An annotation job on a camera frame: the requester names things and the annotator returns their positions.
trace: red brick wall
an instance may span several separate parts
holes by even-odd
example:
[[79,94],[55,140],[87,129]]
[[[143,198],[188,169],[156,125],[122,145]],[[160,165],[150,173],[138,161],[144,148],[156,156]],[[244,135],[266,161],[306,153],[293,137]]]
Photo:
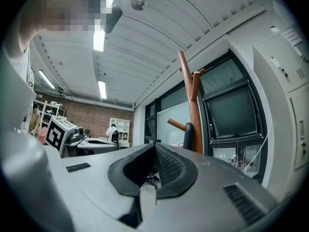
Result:
[[41,101],[48,103],[55,101],[63,104],[63,107],[66,108],[65,117],[67,120],[84,130],[89,129],[93,138],[106,137],[105,133],[111,118],[130,120],[129,143],[132,146],[134,112],[70,101],[47,94],[43,94]]

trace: cable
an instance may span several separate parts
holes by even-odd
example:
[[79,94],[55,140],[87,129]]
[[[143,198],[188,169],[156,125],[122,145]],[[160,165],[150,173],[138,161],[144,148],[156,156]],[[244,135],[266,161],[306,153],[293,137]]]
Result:
[[272,121],[271,121],[270,126],[269,126],[269,128],[268,128],[266,138],[265,138],[264,142],[262,143],[260,149],[258,150],[258,152],[256,153],[256,155],[253,157],[253,159],[250,161],[250,163],[247,165],[247,167],[245,167],[245,169],[242,171],[242,173],[243,173],[243,172],[245,172],[245,174],[247,173],[247,168],[248,168],[248,167],[250,166],[250,164],[254,161],[254,159],[256,158],[256,156],[260,153],[262,147],[264,146],[264,143],[265,143],[266,140],[267,140],[267,137],[268,137],[268,134],[269,134],[269,132],[270,132],[271,127],[272,127]]

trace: wooden coat rack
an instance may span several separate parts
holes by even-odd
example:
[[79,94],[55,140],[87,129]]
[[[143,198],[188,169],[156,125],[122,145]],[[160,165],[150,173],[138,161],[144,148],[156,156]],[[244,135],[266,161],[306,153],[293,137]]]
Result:
[[[194,72],[191,76],[183,51],[178,52],[178,60],[180,63],[180,71],[183,73],[185,90],[189,101],[190,120],[194,128],[193,151],[203,154],[202,128],[197,104],[197,94],[200,75],[205,72],[205,69],[202,69],[199,72]],[[185,131],[185,126],[173,119],[169,119],[168,123],[182,131]]]

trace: white corrugated ceiling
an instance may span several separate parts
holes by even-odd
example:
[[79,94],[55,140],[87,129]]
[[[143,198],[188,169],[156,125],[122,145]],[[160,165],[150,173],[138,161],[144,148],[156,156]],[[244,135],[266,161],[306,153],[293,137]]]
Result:
[[[255,0],[148,0],[136,11],[132,0],[114,0],[123,16],[107,35],[104,52],[93,51],[90,33],[44,32],[31,43],[35,89],[52,92],[38,75],[44,70],[68,96],[132,106],[176,61],[177,51],[192,47],[205,34]],[[106,82],[107,100],[97,81]]]

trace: person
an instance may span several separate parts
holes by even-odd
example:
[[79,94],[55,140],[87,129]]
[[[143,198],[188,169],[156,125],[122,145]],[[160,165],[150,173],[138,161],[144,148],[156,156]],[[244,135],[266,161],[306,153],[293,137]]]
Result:
[[35,135],[41,122],[41,114],[38,110],[38,105],[35,103],[32,107],[32,115],[29,124],[28,132]]
[[108,141],[112,141],[112,135],[114,134],[115,131],[118,131],[119,130],[116,128],[116,125],[115,124],[112,124],[111,127],[109,127],[106,131],[106,136],[108,136]]
[[[0,61],[4,63],[4,67],[0,70],[0,76],[2,76],[1,82],[3,80],[5,81],[5,76],[15,77],[12,70],[8,70],[8,68],[13,67],[30,89],[33,89],[34,82],[30,67],[29,52],[29,44],[33,37],[45,30],[95,31],[95,25],[98,26],[98,24],[101,29],[104,29],[107,25],[103,25],[104,17],[101,14],[101,8],[104,7],[105,1],[106,0],[28,0],[18,13],[1,45]],[[114,20],[115,23],[119,20],[118,16],[119,13]],[[7,90],[11,88],[8,87],[10,85],[8,83],[2,85],[2,88]],[[23,90],[25,94],[32,97],[32,94],[30,94],[28,90]],[[27,108],[21,109],[23,114],[18,118],[20,123],[22,123],[26,116],[26,127],[29,125],[29,118],[31,118],[32,111],[32,102],[28,101],[27,103],[28,104],[24,104]]]

